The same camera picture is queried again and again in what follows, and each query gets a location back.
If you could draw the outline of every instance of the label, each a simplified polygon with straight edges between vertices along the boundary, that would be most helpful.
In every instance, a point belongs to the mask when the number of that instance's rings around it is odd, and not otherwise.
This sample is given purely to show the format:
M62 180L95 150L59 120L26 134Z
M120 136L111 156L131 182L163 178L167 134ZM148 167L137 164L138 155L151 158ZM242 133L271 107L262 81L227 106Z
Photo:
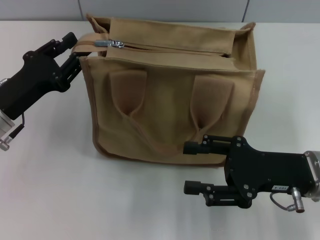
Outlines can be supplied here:
M286 191L289 188L289 186L279 186L279 185L274 185L272 190L278 190L278 191Z

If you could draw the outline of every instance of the white table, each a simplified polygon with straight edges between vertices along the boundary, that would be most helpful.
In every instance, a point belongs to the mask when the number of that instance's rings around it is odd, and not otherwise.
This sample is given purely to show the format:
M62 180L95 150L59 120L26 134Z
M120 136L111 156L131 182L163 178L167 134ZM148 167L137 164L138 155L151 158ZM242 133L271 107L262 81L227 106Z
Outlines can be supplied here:
M0 79L20 70L24 53L68 32L80 37L92 28L88 22L0 22ZM254 37L266 74L245 132L249 144L262 151L320 150L320 24L259 23ZM184 195L184 181L225 185L223 168L101 156L92 144L82 74L66 93L51 92L34 104L25 122L10 150L0 152L2 240L319 239L320 203L311 199L304 200L303 214L279 209L268 193L259 193L249 209L206 207L201 195ZM290 195L278 195L284 205L292 203Z

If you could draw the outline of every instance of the white wall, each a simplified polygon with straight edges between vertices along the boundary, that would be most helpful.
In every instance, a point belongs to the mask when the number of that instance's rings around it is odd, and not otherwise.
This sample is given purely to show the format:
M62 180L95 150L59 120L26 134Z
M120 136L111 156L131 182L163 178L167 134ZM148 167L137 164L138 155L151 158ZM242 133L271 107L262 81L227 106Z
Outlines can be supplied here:
M247 0L80 0L96 16L174 22L241 22Z
M0 0L0 20L83 15L175 22L241 22L248 0ZM320 0L250 0L245 22L320 23Z
M250 0L244 21L320 23L320 0Z
M78 0L0 0L0 20L81 20Z

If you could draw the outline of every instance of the zipper pull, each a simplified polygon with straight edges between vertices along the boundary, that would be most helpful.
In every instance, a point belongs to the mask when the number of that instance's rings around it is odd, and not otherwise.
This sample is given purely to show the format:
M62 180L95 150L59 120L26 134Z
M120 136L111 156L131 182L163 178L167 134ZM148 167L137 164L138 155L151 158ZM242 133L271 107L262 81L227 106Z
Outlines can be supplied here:
M114 40L96 40L94 41L95 47L115 47L115 48L123 48L125 44L122 41L114 41Z

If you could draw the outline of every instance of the bag strap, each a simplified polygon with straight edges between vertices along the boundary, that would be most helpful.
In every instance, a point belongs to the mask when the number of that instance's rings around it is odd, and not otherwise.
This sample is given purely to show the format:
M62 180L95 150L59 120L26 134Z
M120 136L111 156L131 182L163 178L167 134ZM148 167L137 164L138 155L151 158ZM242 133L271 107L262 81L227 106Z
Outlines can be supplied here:
M141 139L152 149L165 156L182 152L183 142L170 145L156 141L135 119L141 109L147 83L144 70L124 70L109 73L111 97L118 112L129 120ZM195 77L192 90L190 112L194 122L195 134L187 141L197 140L211 128L224 114L230 98L233 82L199 75Z

